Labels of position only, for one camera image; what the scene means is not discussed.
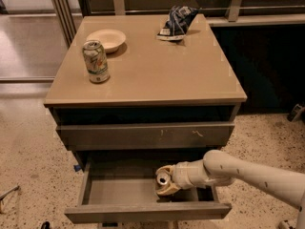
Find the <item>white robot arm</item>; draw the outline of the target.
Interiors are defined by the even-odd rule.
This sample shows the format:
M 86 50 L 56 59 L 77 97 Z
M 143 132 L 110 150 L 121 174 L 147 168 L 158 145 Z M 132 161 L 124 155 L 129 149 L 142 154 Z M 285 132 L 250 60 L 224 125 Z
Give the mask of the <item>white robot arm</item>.
M 197 161 L 160 167 L 156 172 L 159 196 L 169 196 L 193 187 L 228 186 L 234 179 L 277 198 L 298 210 L 295 229 L 305 229 L 305 175 L 244 161 L 225 152 L 211 150 Z

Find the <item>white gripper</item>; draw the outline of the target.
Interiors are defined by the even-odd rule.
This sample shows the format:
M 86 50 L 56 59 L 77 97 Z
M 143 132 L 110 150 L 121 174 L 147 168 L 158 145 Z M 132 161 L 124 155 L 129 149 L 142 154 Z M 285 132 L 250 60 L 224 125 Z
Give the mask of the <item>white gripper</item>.
M 166 184 L 157 182 L 155 192 L 159 196 L 170 196 L 180 189 L 204 188 L 209 180 L 202 159 L 193 162 L 179 162 L 175 166 L 165 165 L 160 167 L 155 173 L 157 175 L 161 173 L 168 174 L 172 176 L 173 180 L 168 181 Z

